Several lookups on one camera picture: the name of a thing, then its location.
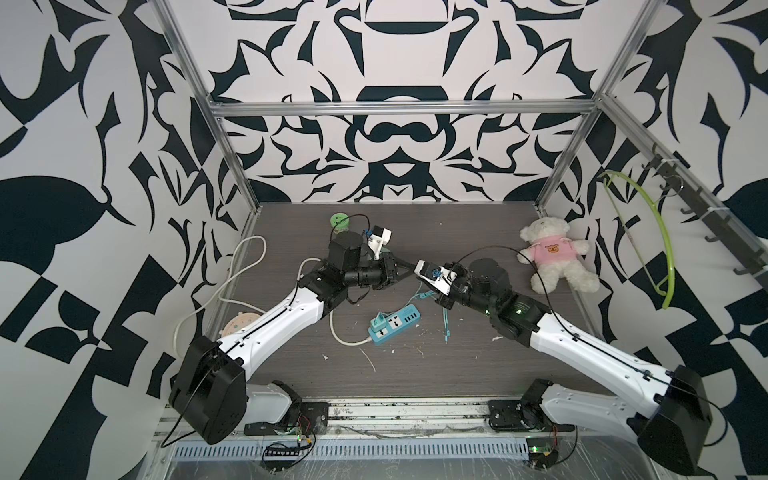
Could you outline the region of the teal usb power adapter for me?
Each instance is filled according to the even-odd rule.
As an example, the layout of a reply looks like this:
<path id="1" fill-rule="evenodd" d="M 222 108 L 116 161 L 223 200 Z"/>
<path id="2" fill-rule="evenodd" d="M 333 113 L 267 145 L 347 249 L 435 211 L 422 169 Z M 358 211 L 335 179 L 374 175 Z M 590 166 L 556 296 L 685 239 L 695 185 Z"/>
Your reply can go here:
<path id="1" fill-rule="evenodd" d="M 373 334 L 376 334 L 378 331 L 384 329 L 387 326 L 387 315 L 384 313 L 379 312 L 371 321 L 370 321 L 370 331 Z"/>

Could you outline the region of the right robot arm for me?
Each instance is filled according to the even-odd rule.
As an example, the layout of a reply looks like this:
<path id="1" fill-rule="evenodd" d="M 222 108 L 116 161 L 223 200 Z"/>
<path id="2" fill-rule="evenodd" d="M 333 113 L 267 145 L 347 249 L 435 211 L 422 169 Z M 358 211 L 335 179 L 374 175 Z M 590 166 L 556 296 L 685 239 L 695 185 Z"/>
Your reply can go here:
<path id="1" fill-rule="evenodd" d="M 514 291 L 507 271 L 493 259 L 468 268 L 423 265 L 417 272 L 445 307 L 460 304 L 485 315 L 503 337 L 569 365 L 610 392 L 548 383 L 534 395 L 534 409 L 546 419 L 632 442 L 679 475 L 700 474 L 713 415 L 694 370 L 684 365 L 669 370 L 592 336 L 549 305 Z"/>

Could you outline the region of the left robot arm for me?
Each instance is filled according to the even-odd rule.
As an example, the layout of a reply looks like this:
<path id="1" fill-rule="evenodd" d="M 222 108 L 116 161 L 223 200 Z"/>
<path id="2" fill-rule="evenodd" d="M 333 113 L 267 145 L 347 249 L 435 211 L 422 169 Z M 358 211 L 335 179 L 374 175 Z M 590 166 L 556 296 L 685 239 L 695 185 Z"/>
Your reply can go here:
<path id="1" fill-rule="evenodd" d="M 249 386 L 248 380 L 291 338 L 348 301 L 350 288 L 380 290 L 398 282 L 403 263 L 387 249 L 390 238 L 380 226 L 367 236 L 334 235 L 326 258 L 256 321 L 219 340 L 192 341 L 169 397 L 180 418 L 209 445 L 246 425 L 295 427 L 301 405 L 295 391 L 278 381 Z"/>

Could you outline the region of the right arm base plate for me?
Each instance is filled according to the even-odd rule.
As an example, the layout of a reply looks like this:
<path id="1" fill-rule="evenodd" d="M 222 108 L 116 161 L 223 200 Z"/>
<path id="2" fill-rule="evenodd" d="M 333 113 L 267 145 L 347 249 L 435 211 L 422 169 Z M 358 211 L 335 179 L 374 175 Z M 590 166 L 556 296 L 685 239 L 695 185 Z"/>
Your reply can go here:
<path id="1" fill-rule="evenodd" d="M 488 423 L 495 432 L 554 433 L 573 432 L 574 425 L 553 423 L 539 408 L 519 399 L 490 400 Z"/>

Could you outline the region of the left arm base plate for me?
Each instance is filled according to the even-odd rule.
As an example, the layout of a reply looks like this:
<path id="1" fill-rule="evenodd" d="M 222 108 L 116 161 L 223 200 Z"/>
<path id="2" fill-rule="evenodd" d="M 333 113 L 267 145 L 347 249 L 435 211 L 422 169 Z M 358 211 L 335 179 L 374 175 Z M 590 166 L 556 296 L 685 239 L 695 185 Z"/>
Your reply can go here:
<path id="1" fill-rule="evenodd" d="M 278 436 L 288 434 L 320 433 L 328 425 L 330 404 L 309 401 L 291 405 L 284 417 L 277 423 L 246 424 L 246 436 Z"/>

